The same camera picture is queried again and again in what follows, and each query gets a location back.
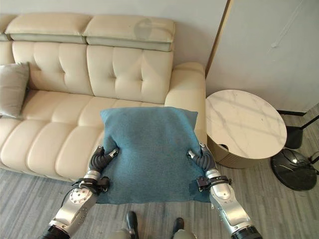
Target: gray wood floor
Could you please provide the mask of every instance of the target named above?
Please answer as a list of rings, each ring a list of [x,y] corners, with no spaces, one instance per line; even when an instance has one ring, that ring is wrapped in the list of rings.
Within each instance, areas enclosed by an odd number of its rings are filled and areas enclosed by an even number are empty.
[[[319,114],[319,105],[303,117],[283,116],[286,125],[300,126]],[[298,150],[311,156],[319,150],[319,121],[306,128]],[[319,226],[319,186],[296,192],[274,176],[269,161],[253,168],[220,171],[233,179],[238,201],[265,239],[315,239]],[[0,170],[0,238],[32,239],[41,235],[59,209],[70,184]],[[125,215],[137,212],[141,239],[167,239],[176,217],[199,239],[229,239],[218,213],[198,202],[95,205],[74,238],[106,239],[125,227]]]

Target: trouser leg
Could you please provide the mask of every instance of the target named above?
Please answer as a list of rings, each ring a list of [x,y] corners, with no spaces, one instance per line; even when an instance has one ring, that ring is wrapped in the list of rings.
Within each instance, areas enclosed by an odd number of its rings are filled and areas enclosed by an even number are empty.
[[[197,239],[197,237],[193,233],[180,229],[174,234],[173,239]]]
[[[112,232],[107,239],[131,239],[131,235],[128,230],[121,229],[116,232]]]

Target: baseboard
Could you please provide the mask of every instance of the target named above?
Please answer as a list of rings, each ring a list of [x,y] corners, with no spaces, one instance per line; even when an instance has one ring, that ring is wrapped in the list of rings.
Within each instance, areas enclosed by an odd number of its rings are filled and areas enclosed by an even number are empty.
[[[281,115],[291,115],[291,116],[304,116],[306,112],[297,112],[297,111],[280,111],[277,110]]]

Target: sofa armrest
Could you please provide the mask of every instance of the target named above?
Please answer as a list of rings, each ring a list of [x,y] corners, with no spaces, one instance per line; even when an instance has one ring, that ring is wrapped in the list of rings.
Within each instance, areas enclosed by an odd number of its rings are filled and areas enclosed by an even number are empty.
[[[205,73],[202,65],[188,62],[174,68],[164,106],[198,112],[195,134],[200,142],[207,143]]]

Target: white wall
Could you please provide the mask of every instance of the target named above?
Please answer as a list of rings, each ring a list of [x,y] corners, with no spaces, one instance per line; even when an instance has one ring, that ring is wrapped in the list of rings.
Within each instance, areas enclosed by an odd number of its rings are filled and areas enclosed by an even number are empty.
[[[256,94],[278,110],[319,102],[319,1],[234,0],[207,76],[207,95]]]
[[[206,65],[226,0],[0,0],[0,13],[137,14],[176,21],[174,63]]]

